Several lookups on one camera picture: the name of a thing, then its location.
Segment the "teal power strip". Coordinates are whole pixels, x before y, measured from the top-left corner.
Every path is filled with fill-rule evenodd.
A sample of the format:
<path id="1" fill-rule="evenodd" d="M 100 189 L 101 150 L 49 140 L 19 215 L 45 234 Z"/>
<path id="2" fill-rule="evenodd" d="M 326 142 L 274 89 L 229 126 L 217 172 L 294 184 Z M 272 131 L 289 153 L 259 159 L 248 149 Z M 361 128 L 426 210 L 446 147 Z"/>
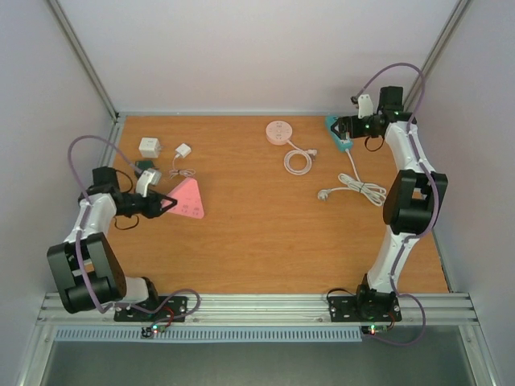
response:
<path id="1" fill-rule="evenodd" d="M 332 124 L 333 122 L 337 122 L 337 121 L 338 121 L 338 117 L 337 116 L 327 116 L 327 117 L 325 117 L 324 124 L 325 124 L 325 127 L 326 127 L 326 129 L 327 129 L 331 139 L 336 144 L 337 149 L 340 152 L 345 153 L 345 152 L 351 150 L 351 148 L 353 147 L 353 141 L 348 136 L 348 133 L 347 133 L 347 140 L 346 141 L 335 141 L 333 139 L 333 137 L 331 136 L 330 131 L 329 131 L 329 125 Z"/>

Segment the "pink triangular power strip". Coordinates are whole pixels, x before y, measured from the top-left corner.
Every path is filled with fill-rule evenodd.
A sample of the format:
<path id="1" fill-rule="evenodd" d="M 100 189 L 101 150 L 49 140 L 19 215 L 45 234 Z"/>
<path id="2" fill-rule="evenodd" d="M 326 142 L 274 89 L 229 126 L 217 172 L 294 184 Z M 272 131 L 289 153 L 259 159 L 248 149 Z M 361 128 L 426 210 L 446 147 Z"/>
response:
<path id="1" fill-rule="evenodd" d="M 186 216 L 193 219 L 204 218 L 204 206 L 201 199 L 199 184 L 194 178 L 185 178 L 167 195 L 175 199 L 177 204 L 168 209 L 168 213 Z"/>

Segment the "green cube socket adapter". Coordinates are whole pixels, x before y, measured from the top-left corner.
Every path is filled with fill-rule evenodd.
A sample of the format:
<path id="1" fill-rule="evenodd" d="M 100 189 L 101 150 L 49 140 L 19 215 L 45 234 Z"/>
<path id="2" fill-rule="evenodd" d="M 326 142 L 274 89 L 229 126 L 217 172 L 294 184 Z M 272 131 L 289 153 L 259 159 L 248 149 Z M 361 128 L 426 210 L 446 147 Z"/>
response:
<path id="1" fill-rule="evenodd" d="M 155 169 L 154 162 L 150 159 L 138 160 L 135 162 L 135 166 L 140 170 Z"/>

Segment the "white cube socket adapter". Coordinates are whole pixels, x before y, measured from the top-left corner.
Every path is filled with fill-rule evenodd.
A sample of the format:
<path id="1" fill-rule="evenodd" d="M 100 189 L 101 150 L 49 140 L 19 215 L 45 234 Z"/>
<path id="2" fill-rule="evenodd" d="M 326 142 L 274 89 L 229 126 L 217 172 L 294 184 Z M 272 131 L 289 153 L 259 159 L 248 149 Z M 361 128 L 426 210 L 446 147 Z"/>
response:
<path id="1" fill-rule="evenodd" d="M 162 147 L 157 138 L 144 137 L 140 141 L 138 150 L 144 158 L 158 158 Z"/>

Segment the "white usb charger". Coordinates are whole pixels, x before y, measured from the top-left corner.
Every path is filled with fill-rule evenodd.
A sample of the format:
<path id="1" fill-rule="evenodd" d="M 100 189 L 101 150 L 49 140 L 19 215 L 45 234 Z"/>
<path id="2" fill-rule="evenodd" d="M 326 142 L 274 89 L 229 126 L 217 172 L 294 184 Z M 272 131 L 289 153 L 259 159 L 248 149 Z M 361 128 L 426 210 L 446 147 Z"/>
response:
<path id="1" fill-rule="evenodd" d="M 186 143 L 182 143 L 181 145 L 175 148 L 175 157 L 176 158 L 186 158 L 192 152 L 192 148 Z"/>

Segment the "round pink power strip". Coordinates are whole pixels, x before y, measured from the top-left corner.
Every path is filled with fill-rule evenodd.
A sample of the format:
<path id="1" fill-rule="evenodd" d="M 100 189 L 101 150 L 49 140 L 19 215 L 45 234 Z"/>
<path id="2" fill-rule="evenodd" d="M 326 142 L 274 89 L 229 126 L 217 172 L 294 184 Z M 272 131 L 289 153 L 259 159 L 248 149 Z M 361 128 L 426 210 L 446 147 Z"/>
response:
<path id="1" fill-rule="evenodd" d="M 266 139 L 275 146 L 287 144 L 292 134 L 292 126 L 286 121 L 272 121 L 266 126 Z"/>

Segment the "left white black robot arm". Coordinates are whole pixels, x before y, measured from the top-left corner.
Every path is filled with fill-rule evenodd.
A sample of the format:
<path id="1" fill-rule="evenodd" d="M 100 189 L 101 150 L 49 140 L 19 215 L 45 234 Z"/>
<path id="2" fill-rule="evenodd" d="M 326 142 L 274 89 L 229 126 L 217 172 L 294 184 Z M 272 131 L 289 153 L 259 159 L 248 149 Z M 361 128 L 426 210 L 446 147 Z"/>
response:
<path id="1" fill-rule="evenodd" d="M 87 197 L 79 199 L 80 212 L 63 243 L 51 246 L 47 260 L 64 309 L 70 314 L 82 311 L 105 312 L 109 304 L 133 304 L 144 320 L 157 318 L 162 300 L 147 277 L 127 277 L 109 245 L 110 224 L 119 216 L 141 215 L 147 219 L 161 216 L 178 201 L 152 187 L 162 174 L 155 169 L 143 171 L 135 191 L 122 191 L 117 171 L 103 166 L 93 170 L 93 184 Z"/>

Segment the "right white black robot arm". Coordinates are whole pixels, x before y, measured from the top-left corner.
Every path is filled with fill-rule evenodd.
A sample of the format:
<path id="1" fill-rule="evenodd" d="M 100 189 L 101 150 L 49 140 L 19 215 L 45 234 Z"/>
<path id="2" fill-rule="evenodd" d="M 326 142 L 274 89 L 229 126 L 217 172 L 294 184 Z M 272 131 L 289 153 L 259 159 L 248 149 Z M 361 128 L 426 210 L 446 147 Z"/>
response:
<path id="1" fill-rule="evenodd" d="M 415 244 L 433 228 L 447 189 L 447 176 L 427 160 L 402 97 L 401 87 L 383 87 L 376 108 L 369 95 L 361 94 L 352 101 L 357 115 L 325 120 L 340 151 L 349 152 L 356 138 L 380 138 L 398 170 L 382 206 L 386 232 L 378 257 L 354 295 L 328 298 L 334 322 L 401 321 L 398 278 Z"/>

